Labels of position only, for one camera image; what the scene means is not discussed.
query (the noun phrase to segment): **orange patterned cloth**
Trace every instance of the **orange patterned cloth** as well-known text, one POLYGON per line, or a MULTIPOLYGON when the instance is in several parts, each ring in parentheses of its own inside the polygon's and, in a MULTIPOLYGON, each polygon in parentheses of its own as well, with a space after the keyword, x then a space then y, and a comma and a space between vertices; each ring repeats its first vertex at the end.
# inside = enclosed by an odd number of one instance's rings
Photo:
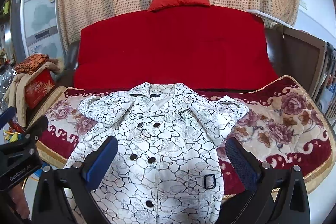
POLYGON ((17 74, 28 73, 33 74, 38 70, 47 60, 49 55, 47 54, 33 54, 23 60, 21 63, 17 64, 14 68, 17 74))

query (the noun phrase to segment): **black buckle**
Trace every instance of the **black buckle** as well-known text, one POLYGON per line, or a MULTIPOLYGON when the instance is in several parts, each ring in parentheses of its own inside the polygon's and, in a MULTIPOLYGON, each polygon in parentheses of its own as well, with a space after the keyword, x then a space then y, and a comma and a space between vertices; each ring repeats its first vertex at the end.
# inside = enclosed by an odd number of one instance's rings
POLYGON ((215 174, 209 174, 204 176, 204 188, 205 189, 213 189, 216 187, 216 176, 215 174), (210 185, 209 187, 207 186, 207 177, 212 177, 213 184, 210 185))

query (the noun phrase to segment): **silver screw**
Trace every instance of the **silver screw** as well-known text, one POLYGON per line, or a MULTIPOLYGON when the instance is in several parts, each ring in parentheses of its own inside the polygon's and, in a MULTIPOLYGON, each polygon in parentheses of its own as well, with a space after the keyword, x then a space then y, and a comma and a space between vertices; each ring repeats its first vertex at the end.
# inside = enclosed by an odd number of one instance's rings
POLYGON ((50 166, 46 165, 45 167, 43 167, 43 172, 47 173, 50 170, 50 166))
POLYGON ((76 161, 72 166, 75 168, 80 168, 82 166, 82 162, 81 161, 76 161))
POLYGON ((271 167, 271 165, 268 162, 266 162, 266 161, 263 161, 261 163, 261 166, 264 167, 265 169, 269 169, 271 167))
POLYGON ((293 166, 294 171, 299 172, 301 170, 300 166, 294 165, 293 166))

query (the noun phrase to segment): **folded blanket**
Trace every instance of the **folded blanket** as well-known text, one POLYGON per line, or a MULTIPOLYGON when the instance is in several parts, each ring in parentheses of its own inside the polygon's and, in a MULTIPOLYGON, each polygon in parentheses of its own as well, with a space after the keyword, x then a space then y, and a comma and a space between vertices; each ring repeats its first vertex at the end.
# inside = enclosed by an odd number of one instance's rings
POLYGON ((4 100, 8 103, 8 106, 13 106, 16 108, 18 123, 22 127, 27 126, 25 87, 45 69, 48 69, 57 75, 61 73, 63 64, 61 64, 58 59, 49 58, 48 61, 38 68, 38 70, 36 70, 33 74, 17 74, 4 95, 4 100))
POLYGON ((47 60, 49 55, 47 54, 33 54, 26 58, 21 63, 17 64, 14 68, 17 74, 28 73, 33 74, 38 70, 47 60))

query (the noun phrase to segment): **coat sleeve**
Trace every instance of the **coat sleeve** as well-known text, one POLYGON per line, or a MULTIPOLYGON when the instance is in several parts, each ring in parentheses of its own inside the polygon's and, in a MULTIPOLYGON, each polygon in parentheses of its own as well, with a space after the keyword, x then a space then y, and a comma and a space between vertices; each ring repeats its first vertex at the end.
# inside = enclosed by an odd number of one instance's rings
POLYGON ((115 124, 131 108, 133 98, 125 92, 115 92, 104 97, 84 99, 78 110, 86 117, 109 126, 115 124))
POLYGON ((216 148, 222 144, 237 121, 249 110, 246 105, 229 96, 216 102, 204 98, 194 100, 190 109, 202 123, 216 148))

